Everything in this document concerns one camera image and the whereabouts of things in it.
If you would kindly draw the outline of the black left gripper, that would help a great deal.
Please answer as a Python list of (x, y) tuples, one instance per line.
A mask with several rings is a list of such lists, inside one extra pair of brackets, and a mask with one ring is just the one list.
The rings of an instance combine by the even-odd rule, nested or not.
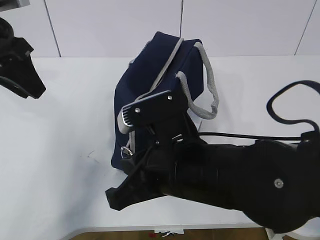
[(39, 99), (46, 91), (31, 59), (34, 48), (13, 27), (0, 19), (0, 85), (21, 98)]

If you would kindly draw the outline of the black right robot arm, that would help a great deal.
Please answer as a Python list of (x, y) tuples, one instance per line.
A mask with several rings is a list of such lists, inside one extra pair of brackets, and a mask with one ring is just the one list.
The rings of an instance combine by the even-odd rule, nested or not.
[(122, 184), (105, 192), (112, 209), (173, 196), (241, 211), (275, 233), (320, 215), (318, 128), (302, 133), (296, 144), (209, 144), (194, 126), (162, 126), (153, 136)]

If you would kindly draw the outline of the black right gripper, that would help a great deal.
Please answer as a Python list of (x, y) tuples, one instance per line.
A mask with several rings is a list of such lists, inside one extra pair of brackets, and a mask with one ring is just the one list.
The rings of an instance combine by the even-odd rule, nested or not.
[(109, 207), (128, 206), (164, 197), (165, 190), (208, 187), (207, 142), (198, 135), (150, 146), (133, 156), (134, 167), (117, 187), (105, 191)]

